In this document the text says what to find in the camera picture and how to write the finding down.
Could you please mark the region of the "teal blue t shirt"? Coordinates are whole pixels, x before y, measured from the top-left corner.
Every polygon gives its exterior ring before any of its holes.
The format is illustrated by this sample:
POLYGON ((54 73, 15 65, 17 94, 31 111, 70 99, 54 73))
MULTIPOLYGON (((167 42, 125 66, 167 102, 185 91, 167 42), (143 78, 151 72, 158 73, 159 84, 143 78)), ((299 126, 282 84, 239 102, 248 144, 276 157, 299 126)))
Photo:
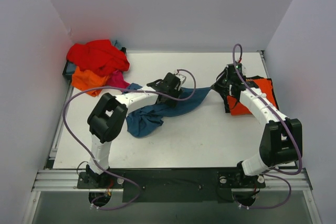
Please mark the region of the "teal blue t shirt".
POLYGON ((135 110, 126 118, 127 131, 136 138, 146 137, 164 123, 164 117, 181 116, 195 110, 202 104, 210 90, 209 87, 197 88, 193 93, 193 89, 183 88, 180 98, 187 98, 189 95, 192 97, 186 101, 179 101, 174 108, 166 104, 155 104, 135 110))

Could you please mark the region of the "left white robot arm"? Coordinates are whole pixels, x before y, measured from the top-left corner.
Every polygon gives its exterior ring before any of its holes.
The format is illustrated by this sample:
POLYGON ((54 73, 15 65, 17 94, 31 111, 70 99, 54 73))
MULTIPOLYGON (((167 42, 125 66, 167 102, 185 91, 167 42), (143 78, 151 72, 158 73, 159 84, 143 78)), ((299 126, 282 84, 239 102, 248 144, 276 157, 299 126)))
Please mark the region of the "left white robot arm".
POLYGON ((186 76, 167 73, 164 79, 155 80, 139 89, 113 96, 104 94, 88 117, 93 157, 86 168, 89 182, 95 188, 103 188, 108 182, 109 154, 112 141, 120 134, 127 115, 137 109, 155 104, 175 106, 182 94, 186 76))

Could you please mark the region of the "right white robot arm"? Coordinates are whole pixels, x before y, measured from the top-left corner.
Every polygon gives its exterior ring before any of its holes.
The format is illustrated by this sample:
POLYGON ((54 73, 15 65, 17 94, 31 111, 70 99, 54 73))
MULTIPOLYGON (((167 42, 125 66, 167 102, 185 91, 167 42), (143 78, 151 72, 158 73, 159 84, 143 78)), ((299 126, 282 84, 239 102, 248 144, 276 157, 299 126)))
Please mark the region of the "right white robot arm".
POLYGON ((254 79, 243 75, 243 65, 228 64, 211 86, 224 101, 225 112, 233 114, 244 106, 264 127, 257 154, 238 164, 234 174, 235 183, 246 187, 253 176, 291 162, 298 162, 302 169, 302 124, 290 119, 272 104, 254 79))

